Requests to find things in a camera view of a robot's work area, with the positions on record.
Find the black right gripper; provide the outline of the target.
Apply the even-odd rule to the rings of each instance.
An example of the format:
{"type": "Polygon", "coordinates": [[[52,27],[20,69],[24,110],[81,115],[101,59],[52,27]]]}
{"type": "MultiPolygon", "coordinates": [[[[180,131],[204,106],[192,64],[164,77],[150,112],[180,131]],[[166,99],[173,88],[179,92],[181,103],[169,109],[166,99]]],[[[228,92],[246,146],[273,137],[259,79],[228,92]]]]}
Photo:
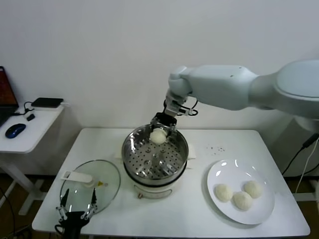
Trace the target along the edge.
{"type": "Polygon", "coordinates": [[[150,122],[151,132],[153,132],[156,128],[160,128],[161,125],[165,126],[165,132],[166,132],[166,138],[169,138],[170,136],[174,135],[176,133],[176,124],[177,119],[167,115],[163,112],[158,112],[153,117],[153,119],[150,122]]]}

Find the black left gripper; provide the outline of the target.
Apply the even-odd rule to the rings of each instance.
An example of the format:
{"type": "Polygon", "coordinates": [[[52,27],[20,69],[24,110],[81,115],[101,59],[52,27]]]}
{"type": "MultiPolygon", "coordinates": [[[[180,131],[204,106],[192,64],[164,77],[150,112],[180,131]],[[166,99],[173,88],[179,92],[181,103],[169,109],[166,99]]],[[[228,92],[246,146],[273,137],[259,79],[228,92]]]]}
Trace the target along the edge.
{"type": "Polygon", "coordinates": [[[69,212],[66,208],[66,203],[69,195],[69,189],[66,190],[65,194],[60,200],[60,205],[56,207],[59,213],[59,225],[63,228],[62,238],[63,239],[79,239],[81,235],[81,229],[89,223],[89,220],[96,213],[97,197],[96,188],[93,189],[91,203],[86,212],[69,212]]]}

